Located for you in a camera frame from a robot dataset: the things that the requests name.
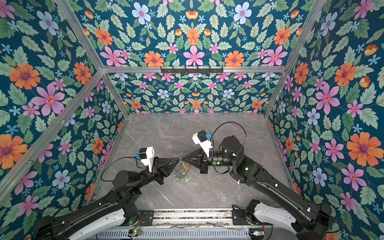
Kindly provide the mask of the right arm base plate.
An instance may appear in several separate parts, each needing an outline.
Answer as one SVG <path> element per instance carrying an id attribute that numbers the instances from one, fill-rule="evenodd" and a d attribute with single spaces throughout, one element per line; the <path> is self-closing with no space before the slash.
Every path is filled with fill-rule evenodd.
<path id="1" fill-rule="evenodd" d="M 232 222 L 234 226 L 264 226 L 266 223 L 258 220 L 253 214 L 247 212 L 246 209 L 237 205 L 232 205 Z"/>

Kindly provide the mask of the left small circuit board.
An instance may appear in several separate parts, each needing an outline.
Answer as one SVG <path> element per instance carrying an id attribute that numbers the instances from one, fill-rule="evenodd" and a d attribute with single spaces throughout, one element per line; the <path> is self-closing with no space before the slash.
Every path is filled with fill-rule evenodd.
<path id="1" fill-rule="evenodd" d="M 129 230 L 128 231 L 128 236 L 131 237 L 131 238 L 138 238 L 139 236 L 141 236 L 143 234 L 143 231 L 141 230 Z"/>

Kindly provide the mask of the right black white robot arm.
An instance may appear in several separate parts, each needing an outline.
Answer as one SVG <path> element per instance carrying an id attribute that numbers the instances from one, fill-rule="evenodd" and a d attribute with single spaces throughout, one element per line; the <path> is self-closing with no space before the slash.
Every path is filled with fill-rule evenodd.
<path id="1" fill-rule="evenodd" d="M 270 207 L 260 201 L 251 201 L 245 210 L 249 218 L 290 231 L 299 240 L 326 238 L 331 220 L 330 206 L 306 200 L 282 184 L 245 155 L 244 145 L 235 136 L 224 138 L 218 151 L 213 150 L 214 145 L 209 139 L 202 142 L 194 136 L 193 141 L 200 149 L 181 157 L 182 161 L 200 169 L 202 174 L 206 174 L 210 166 L 227 167 L 230 176 L 239 184 L 256 189 L 279 205 Z"/>

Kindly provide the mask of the black hook rail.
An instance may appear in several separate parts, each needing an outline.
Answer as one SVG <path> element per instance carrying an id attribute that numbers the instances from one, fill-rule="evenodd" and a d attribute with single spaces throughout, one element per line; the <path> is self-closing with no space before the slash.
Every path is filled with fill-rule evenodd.
<path id="1" fill-rule="evenodd" d="M 223 67 L 160 67 L 162 74 L 221 74 Z"/>

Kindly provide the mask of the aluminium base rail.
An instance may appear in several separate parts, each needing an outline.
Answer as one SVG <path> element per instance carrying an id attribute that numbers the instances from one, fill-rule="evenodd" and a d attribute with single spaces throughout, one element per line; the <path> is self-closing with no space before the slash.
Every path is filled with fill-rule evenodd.
<path id="1" fill-rule="evenodd" d="M 113 227 L 96 234 L 94 240 L 250 240 L 249 230 L 265 232 L 264 240 L 298 240 L 296 235 L 266 223 L 264 226 L 234 226 L 232 208 L 153 209 L 152 226 Z M 138 238 L 129 230 L 141 230 Z"/>

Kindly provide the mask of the metal keyring with red handle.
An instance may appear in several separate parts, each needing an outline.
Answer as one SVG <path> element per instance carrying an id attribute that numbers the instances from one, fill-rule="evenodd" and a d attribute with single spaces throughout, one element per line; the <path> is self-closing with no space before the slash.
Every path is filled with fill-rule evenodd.
<path id="1" fill-rule="evenodd" d="M 179 162 L 175 169 L 175 178 L 181 182 L 189 177 L 189 169 L 184 162 Z"/>

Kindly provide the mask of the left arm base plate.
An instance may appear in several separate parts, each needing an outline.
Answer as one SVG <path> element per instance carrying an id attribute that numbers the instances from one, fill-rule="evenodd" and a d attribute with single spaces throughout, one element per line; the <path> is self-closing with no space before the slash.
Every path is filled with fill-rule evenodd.
<path id="1" fill-rule="evenodd" d="M 154 220 L 155 211 L 154 210 L 139 210 L 134 216 L 130 219 L 130 226 L 138 227 L 152 226 Z"/>

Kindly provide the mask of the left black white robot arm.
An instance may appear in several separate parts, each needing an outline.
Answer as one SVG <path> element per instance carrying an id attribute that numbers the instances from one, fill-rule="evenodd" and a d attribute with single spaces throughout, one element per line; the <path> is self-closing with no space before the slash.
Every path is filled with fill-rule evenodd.
<path id="1" fill-rule="evenodd" d="M 106 229 L 140 225 L 141 216 L 135 202 L 141 188 L 151 182 L 164 183 L 181 158 L 155 158 L 153 170 L 121 170 L 112 180 L 113 188 L 102 198 L 61 217 L 43 217 L 35 227 L 33 240 L 83 240 Z"/>

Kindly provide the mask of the right small circuit board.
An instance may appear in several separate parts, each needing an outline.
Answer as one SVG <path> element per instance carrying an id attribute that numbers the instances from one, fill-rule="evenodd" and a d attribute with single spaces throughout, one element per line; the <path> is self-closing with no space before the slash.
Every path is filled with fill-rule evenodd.
<path id="1" fill-rule="evenodd" d="M 263 240 L 265 237 L 265 232 L 263 230 L 250 229 L 249 236 L 251 240 Z"/>

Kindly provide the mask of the small circuit board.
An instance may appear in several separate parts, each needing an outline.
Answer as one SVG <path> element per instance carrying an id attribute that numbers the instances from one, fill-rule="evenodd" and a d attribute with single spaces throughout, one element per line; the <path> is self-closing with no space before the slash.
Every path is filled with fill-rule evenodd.
<path id="1" fill-rule="evenodd" d="M 263 240 L 265 237 L 265 232 L 263 230 L 250 229 L 249 236 L 251 240 Z"/>
<path id="2" fill-rule="evenodd" d="M 138 238 L 139 236 L 141 236 L 143 234 L 143 231 L 141 230 L 129 230 L 128 231 L 128 236 L 131 237 L 131 238 Z"/>

